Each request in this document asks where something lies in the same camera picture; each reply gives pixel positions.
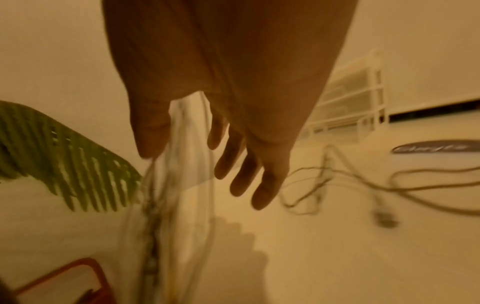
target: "palm frond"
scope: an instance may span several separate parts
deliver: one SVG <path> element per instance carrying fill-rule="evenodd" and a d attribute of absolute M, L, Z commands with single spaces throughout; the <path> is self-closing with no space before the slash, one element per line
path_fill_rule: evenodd
<path fill-rule="evenodd" d="M 32 176 L 72 211 L 117 211 L 140 174 L 126 160 L 32 108 L 0 101 L 0 179 Z"/>

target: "white floor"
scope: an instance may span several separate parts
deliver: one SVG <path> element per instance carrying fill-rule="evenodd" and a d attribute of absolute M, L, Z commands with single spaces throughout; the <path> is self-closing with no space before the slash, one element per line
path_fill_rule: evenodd
<path fill-rule="evenodd" d="M 467 113 L 395 123 L 383 133 L 340 148 L 379 183 L 408 168 L 473 167 L 478 165 L 478 154 L 426 157 L 390 155 L 389 151 L 417 140 L 478 138 L 479 119 L 479 113 Z M 291 168 L 319 165 L 321 153 L 320 146 L 296 148 Z M 328 187 L 317 216 L 291 215 L 277 200 L 257 212 L 249 203 L 253 189 L 242 198 L 229 195 L 233 177 L 215 185 L 217 235 L 196 303 L 480 302 L 477 218 L 442 214 L 383 194 L 400 225 L 382 229 L 372 220 L 369 192 L 346 178 Z M 423 175 L 402 182 L 409 186 L 475 179 L 480 174 Z M 285 195 L 301 195 L 304 188 L 298 183 L 287 188 Z M 190 188 L 187 198 L 199 199 L 197 190 Z M 421 195 L 445 205 L 475 208 L 479 194 L 478 189 L 466 188 Z M 10 286 L 85 256 L 97 259 L 112 285 L 118 286 L 115 257 L 124 211 L 71 213 L 60 198 L 30 179 L 0 184 L 0 208 L 0 276 Z M 55 295 L 65 293 L 63 300 L 83 290 L 68 293 L 65 290 L 73 289 L 62 284 L 67 283 L 49 290 L 62 290 Z"/>

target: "hand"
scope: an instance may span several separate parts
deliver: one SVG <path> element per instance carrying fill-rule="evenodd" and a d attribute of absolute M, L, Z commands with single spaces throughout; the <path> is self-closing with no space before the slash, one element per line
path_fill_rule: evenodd
<path fill-rule="evenodd" d="M 290 151 L 330 75 L 357 0 L 103 0 L 105 28 L 125 84 L 140 156 L 158 156 L 170 134 L 170 101 L 204 91 L 208 146 L 228 141 L 224 178 L 247 150 L 230 191 L 261 167 L 255 209 L 277 195 Z"/>

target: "cable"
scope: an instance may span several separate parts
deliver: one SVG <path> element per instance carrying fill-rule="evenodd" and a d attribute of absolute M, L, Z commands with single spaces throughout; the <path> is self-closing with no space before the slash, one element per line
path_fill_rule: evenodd
<path fill-rule="evenodd" d="M 334 169 L 331 154 L 335 155 L 340 160 L 340 162 L 347 168 L 348 171 Z M 375 219 L 378 221 L 380 225 L 385 227 L 396 226 L 394 223 L 396 221 L 393 217 L 393 214 L 389 211 L 389 208 L 386 206 L 384 200 L 380 197 L 380 194 L 379 194 L 380 191 L 394 193 L 400 197 L 407 198 L 411 202 L 420 204 L 424 207 L 427 207 L 436 211 L 445 212 L 445 213 L 454 214 L 454 215 L 461 215 L 461 216 L 480 217 L 480 209 L 447 207 L 447 206 L 437 204 L 433 201 L 420 198 L 410 193 L 410 192 L 433 190 L 433 189 L 451 189 L 451 188 L 480 186 L 480 181 L 473 181 L 473 182 L 466 182 L 466 183 L 453 183 L 453 184 L 436 184 L 436 185 L 418 186 L 418 187 L 399 187 L 398 183 L 396 182 L 396 179 L 402 175 L 409 175 L 409 174 L 411 175 L 416 173 L 466 173 L 466 172 L 480 171 L 480 166 L 473 167 L 473 168 L 465 168 L 465 169 L 423 168 L 423 169 L 414 169 L 414 170 L 402 170 L 402 171 L 395 172 L 389 177 L 388 179 L 389 186 L 382 186 L 364 177 L 363 174 L 358 169 L 356 169 L 352 165 L 352 163 L 345 157 L 345 155 L 340 151 L 339 148 L 337 148 L 334 145 L 328 145 L 325 147 L 321 166 L 298 168 L 292 171 L 288 176 L 290 177 L 304 170 L 319 170 L 319 174 L 316 178 L 317 181 L 310 191 L 308 191 L 306 194 L 302 195 L 299 199 L 297 199 L 296 201 L 290 204 L 286 202 L 284 195 L 280 193 L 280 196 L 279 196 L 280 202 L 283 205 L 283 207 L 285 207 L 289 211 L 299 206 L 300 203 L 305 199 L 318 194 L 318 192 L 321 189 L 324 189 L 325 186 L 334 179 L 333 174 L 327 178 L 322 178 L 325 176 L 326 172 L 329 170 L 332 173 L 341 174 L 341 175 L 353 178 L 358 182 L 362 183 L 363 185 L 365 185 L 370 190 L 376 202 L 376 208 L 374 209 Z M 322 201 L 321 199 L 317 198 L 315 201 L 315 204 L 320 205 L 321 201 Z M 303 215 L 303 214 L 313 215 L 313 214 L 317 214 L 318 211 L 319 211 L 319 207 L 317 206 L 314 211 L 307 211 L 302 213 L 294 212 L 294 213 L 299 215 Z"/>

